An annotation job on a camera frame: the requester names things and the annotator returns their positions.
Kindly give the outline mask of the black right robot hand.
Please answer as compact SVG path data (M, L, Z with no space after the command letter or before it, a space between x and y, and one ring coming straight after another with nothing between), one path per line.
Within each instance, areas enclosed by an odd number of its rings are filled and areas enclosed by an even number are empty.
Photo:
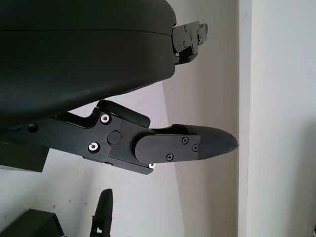
M110 237L113 215L113 190L104 190L92 217L91 237Z

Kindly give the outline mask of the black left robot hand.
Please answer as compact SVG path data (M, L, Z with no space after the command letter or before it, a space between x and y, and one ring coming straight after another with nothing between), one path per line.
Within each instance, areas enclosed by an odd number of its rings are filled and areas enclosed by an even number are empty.
M150 119L109 100L193 61L208 26L164 0L0 3L0 165L42 172L50 149L148 175L238 148L230 133Z

